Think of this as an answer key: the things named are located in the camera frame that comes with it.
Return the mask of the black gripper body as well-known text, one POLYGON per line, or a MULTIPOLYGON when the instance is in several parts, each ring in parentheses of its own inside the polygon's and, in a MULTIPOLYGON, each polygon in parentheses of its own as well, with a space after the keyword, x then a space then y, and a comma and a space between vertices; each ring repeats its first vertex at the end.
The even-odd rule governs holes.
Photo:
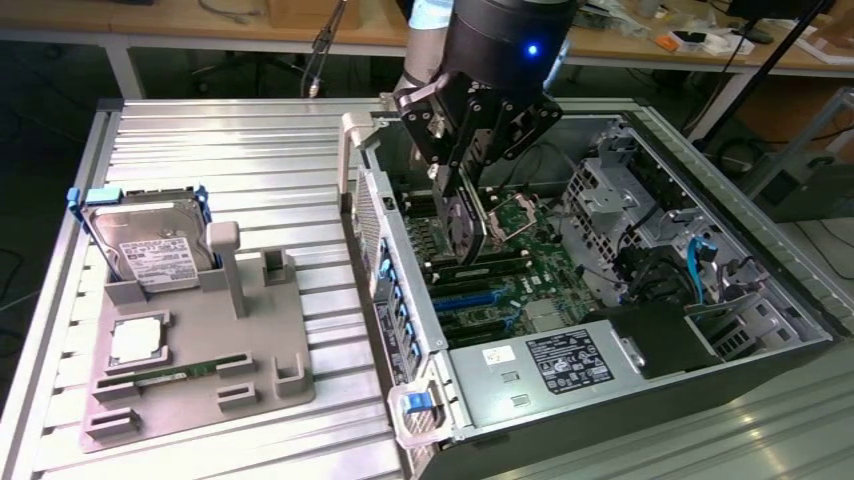
POLYGON ((571 1, 456 1, 443 71, 511 93, 540 90, 572 19, 571 1))

